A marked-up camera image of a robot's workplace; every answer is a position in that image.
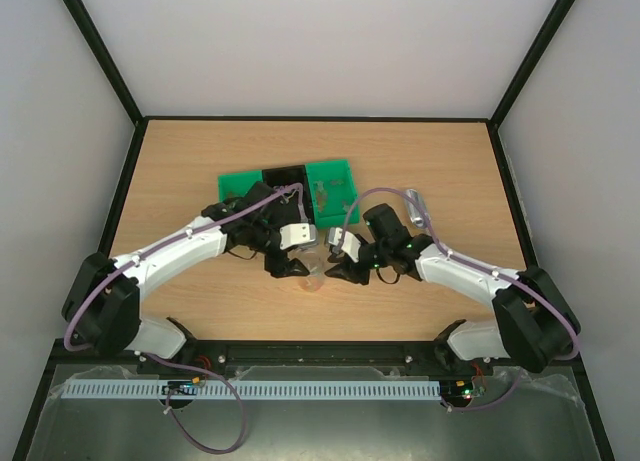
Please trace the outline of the clear glass jar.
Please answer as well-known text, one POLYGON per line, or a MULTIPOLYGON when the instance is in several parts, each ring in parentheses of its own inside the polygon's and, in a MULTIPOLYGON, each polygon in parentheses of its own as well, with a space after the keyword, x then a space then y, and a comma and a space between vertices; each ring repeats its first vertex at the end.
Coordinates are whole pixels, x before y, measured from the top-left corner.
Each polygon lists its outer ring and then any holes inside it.
POLYGON ((305 292, 317 292, 323 286, 324 281, 325 281, 324 260, 321 263, 319 263, 319 262, 304 262, 304 261, 302 261, 302 262, 309 269, 310 275, 306 276, 306 277, 300 277, 298 279, 299 286, 305 292))

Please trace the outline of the metal scoop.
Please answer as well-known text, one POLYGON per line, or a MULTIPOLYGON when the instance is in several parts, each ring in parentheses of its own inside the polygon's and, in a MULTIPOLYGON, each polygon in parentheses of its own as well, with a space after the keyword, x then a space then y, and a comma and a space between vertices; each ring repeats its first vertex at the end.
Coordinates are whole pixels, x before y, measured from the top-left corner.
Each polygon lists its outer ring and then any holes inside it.
POLYGON ((428 210, 422 195, 415 189, 406 189, 405 206, 411 223, 420 229, 425 229, 429 220, 428 210))

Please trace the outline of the clear jar lid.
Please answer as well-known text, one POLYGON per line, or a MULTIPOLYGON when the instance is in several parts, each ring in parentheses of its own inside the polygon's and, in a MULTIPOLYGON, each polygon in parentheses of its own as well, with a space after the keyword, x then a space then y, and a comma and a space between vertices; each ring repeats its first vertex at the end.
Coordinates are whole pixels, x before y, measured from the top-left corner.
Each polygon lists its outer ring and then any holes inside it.
POLYGON ((298 257, 304 262, 319 262, 323 261, 323 255, 315 248, 301 249, 298 253, 298 257))

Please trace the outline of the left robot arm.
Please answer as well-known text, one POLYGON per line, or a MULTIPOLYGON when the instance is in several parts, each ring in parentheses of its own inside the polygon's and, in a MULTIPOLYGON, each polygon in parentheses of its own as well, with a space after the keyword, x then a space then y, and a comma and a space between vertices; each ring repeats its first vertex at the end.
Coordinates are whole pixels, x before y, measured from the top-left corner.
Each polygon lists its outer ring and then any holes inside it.
POLYGON ((94 349, 111 356, 130 350, 171 359, 186 344, 187 332, 175 320, 143 314, 141 305, 154 290, 238 246, 262 255, 265 271, 276 279, 305 277, 309 269, 290 253, 316 237, 302 184, 274 189, 256 182, 245 195, 207 206, 146 247, 116 257, 88 256, 63 305, 63 345, 70 352, 94 349))

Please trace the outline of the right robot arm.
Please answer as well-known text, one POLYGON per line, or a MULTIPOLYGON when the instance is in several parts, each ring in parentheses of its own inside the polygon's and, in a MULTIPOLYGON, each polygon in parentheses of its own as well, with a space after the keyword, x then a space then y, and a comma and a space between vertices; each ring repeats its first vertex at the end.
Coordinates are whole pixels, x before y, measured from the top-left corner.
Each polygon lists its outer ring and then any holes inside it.
POLYGON ((490 321, 462 320, 445 330, 436 348, 443 370, 458 372, 477 358, 509 358, 539 373, 577 355, 580 323, 542 268, 501 268, 438 247, 427 234, 411 234, 387 204, 369 209, 364 221, 370 240, 339 227, 328 231, 328 277, 366 285, 372 272, 390 267, 398 277, 447 287, 492 312, 490 321))

